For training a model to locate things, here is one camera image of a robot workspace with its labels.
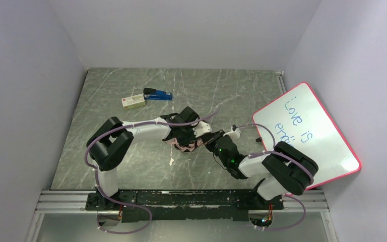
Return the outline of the pink folding umbrella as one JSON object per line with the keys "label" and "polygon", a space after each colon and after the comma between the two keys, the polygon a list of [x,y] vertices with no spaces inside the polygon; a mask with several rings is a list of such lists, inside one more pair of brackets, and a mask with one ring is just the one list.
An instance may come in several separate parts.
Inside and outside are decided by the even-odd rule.
{"label": "pink folding umbrella", "polygon": [[194,132],[171,132],[162,141],[181,152],[192,152],[203,144],[202,136],[206,134],[196,136]]}

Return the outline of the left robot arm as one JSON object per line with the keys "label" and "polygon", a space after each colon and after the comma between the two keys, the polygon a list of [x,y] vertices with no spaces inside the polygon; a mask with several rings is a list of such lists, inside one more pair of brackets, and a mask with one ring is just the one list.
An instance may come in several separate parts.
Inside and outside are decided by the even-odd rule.
{"label": "left robot arm", "polygon": [[95,175],[96,192],[104,199],[119,199],[117,168],[131,145],[145,141],[171,142],[180,150],[191,150],[199,144],[200,136],[211,131],[205,117],[192,108],[180,113],[162,115],[143,122],[123,122],[109,118],[88,140],[85,164]]}

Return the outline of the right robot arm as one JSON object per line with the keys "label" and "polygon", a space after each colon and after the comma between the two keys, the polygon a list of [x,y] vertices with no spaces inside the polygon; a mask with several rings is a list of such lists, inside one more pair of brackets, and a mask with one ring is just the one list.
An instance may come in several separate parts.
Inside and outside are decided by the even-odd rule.
{"label": "right robot arm", "polygon": [[300,196],[313,184],[319,170],[317,163],[293,146],[281,141],[271,151],[243,155],[234,143],[239,137],[240,131],[235,129],[207,133],[200,139],[235,179],[262,175],[253,192],[263,199],[285,193]]}

